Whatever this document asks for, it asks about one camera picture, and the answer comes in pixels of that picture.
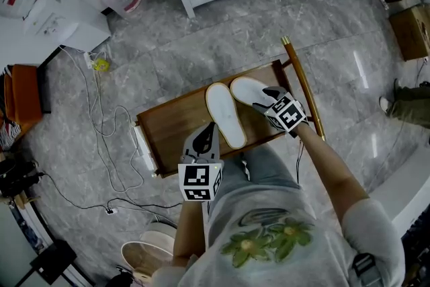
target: person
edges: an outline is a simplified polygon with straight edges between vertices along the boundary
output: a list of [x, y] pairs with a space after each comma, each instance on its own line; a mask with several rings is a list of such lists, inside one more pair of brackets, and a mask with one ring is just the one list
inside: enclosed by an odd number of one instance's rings
[[[207, 249], [202, 204], [183, 203], [172, 264], [153, 274], [153, 287], [402, 284], [402, 243], [382, 205], [369, 198], [309, 125], [300, 123], [294, 132], [318, 171], [343, 235], [315, 217], [282, 160], [261, 145], [245, 153], [250, 181], [240, 157], [224, 162], [224, 179], [209, 209]], [[362, 257], [370, 259], [371, 274], [377, 271], [372, 283], [362, 280], [357, 264]]]
[[381, 97], [379, 105], [388, 117], [430, 129], [430, 83], [426, 81], [420, 87], [409, 89], [402, 87], [396, 79], [394, 101]]

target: wooden tray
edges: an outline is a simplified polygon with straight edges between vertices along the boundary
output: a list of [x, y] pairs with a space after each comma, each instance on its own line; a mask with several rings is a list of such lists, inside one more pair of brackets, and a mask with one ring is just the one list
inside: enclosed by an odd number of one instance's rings
[[[318, 112], [315, 108], [313, 97], [310, 93], [300, 62], [298, 62], [295, 53], [294, 56], [292, 56], [294, 49], [292, 49], [292, 51], [288, 51], [287, 49], [287, 52], [290, 56], [290, 60], [284, 64], [276, 60], [268, 65], [263, 65], [222, 79], [220, 82], [230, 86], [233, 79], [240, 76], [247, 76], [258, 79], [266, 85], [280, 85], [291, 92], [291, 87], [288, 83], [284, 68], [293, 64], [312, 113], [312, 116], [308, 119], [310, 121], [313, 121], [314, 118], [317, 119], [317, 121], [315, 121], [316, 131], [324, 138], [324, 131], [320, 125]], [[157, 165], [156, 173], [161, 175], [161, 177], [167, 177], [177, 173], [177, 164], [182, 155], [183, 144], [186, 138], [197, 128], [212, 121], [206, 107], [205, 94], [208, 86], [172, 99], [167, 103], [137, 115], [138, 123], [142, 128], [149, 149]], [[312, 101], [309, 100], [306, 92], [309, 93]], [[276, 129], [272, 128], [269, 122], [263, 118], [263, 115], [256, 112], [252, 107], [237, 101], [236, 107], [239, 119], [247, 135], [247, 145], [239, 150], [234, 150], [227, 145], [224, 137], [220, 133], [221, 158], [226, 158], [239, 152], [252, 149], [253, 147], [284, 135], [283, 132], [278, 132]]]

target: gold cap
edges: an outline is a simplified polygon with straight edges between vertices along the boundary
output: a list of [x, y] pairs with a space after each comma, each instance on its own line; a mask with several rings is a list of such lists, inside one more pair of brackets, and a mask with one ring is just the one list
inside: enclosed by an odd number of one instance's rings
[[284, 37], [282, 37], [282, 38], [281, 38], [281, 41], [282, 41], [282, 44], [283, 44], [283, 45], [286, 45], [286, 44], [290, 44], [290, 43], [291, 43], [290, 38], [289, 38], [288, 36], [284, 36]]

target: gray tile floor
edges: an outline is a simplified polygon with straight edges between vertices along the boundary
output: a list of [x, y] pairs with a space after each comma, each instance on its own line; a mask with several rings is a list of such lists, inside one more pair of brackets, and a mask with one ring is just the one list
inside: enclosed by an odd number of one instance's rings
[[[405, 161], [428, 132], [418, 126], [390, 120], [378, 108], [380, 95], [390, 96], [392, 82], [400, 78], [413, 86], [418, 62], [404, 63], [387, 13], [380, 0], [218, 0], [196, 9], [187, 18], [180, 0], [145, 0], [138, 22], [129, 24], [108, 17], [112, 37], [95, 51], [111, 60], [101, 73], [101, 104], [104, 117], [94, 112], [103, 131], [113, 129], [113, 110], [122, 105], [134, 117], [227, 75], [286, 59], [280, 37], [289, 35], [303, 64], [327, 133], [327, 141], [344, 158], [369, 191], [380, 185]], [[82, 54], [68, 50], [84, 68]], [[84, 69], [92, 103], [96, 88], [92, 72]], [[85, 83], [70, 58], [59, 54], [48, 64], [48, 88], [52, 113], [25, 137], [24, 148], [40, 168], [56, 180], [66, 197], [81, 206], [124, 197], [113, 191], [108, 171], [97, 155]], [[298, 81], [288, 71], [296, 96], [302, 102]], [[428, 68], [422, 79], [430, 79]], [[139, 178], [129, 166], [134, 146], [128, 117], [119, 111], [115, 135], [99, 138], [101, 156], [108, 162], [109, 149], [116, 171], [107, 163], [113, 185], [121, 189]], [[285, 136], [271, 146], [295, 173], [298, 141]], [[133, 165], [144, 177], [143, 186], [129, 196], [142, 204], [174, 204], [181, 201], [176, 177], [153, 179], [135, 156]], [[318, 217], [336, 226], [326, 192], [306, 153], [300, 164], [300, 183]], [[52, 232], [69, 242], [77, 263], [96, 282], [115, 274], [123, 263], [120, 247], [139, 240], [153, 220], [149, 213], [120, 208], [107, 215], [101, 208], [79, 210], [66, 203], [44, 179], [34, 186], [41, 198], [37, 207]], [[124, 202], [112, 204], [129, 206]], [[177, 220], [180, 207], [159, 211]]]

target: white marker cube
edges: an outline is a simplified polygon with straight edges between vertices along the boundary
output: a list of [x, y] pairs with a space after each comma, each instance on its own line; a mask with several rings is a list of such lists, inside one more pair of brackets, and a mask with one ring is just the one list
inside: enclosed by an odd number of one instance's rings
[[222, 164], [178, 164], [179, 187], [186, 201], [213, 201], [222, 181]]
[[270, 121], [272, 127], [286, 132], [293, 130], [306, 118], [302, 106], [289, 92], [274, 103], [264, 115]]

